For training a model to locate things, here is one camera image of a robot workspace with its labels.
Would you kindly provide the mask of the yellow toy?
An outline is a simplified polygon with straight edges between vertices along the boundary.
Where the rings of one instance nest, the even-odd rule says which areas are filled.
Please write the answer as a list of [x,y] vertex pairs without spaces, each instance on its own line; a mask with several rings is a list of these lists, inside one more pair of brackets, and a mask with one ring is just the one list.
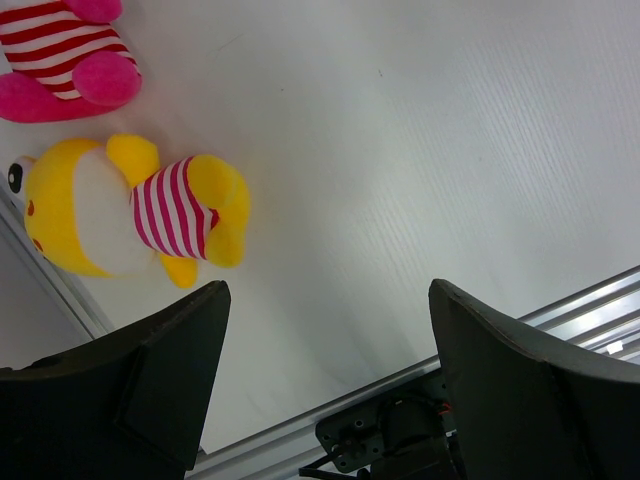
[[248,186],[221,158],[197,154],[163,166],[157,146],[131,134],[101,144],[70,139],[1,169],[24,207],[36,250],[67,272],[121,277],[160,261],[180,288],[198,266],[238,266],[251,210]]

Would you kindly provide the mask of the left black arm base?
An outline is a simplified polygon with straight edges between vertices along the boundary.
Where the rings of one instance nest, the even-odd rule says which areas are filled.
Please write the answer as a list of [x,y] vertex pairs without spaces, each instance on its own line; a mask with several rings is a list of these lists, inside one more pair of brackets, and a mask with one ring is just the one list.
[[303,479],[465,479],[453,408],[439,369],[321,420],[325,455]]

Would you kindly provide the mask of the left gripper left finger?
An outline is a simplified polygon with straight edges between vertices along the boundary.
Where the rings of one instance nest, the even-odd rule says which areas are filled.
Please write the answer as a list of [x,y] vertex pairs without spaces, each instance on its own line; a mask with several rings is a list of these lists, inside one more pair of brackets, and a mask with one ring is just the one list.
[[181,479],[193,469],[231,306],[214,281],[79,347],[1,372],[5,479]]

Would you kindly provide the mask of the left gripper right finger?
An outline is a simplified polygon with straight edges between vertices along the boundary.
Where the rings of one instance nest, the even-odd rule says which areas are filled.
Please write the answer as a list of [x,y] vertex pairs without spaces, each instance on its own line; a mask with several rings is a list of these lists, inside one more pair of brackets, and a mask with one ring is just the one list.
[[636,479],[639,368],[437,279],[431,324],[470,479]]

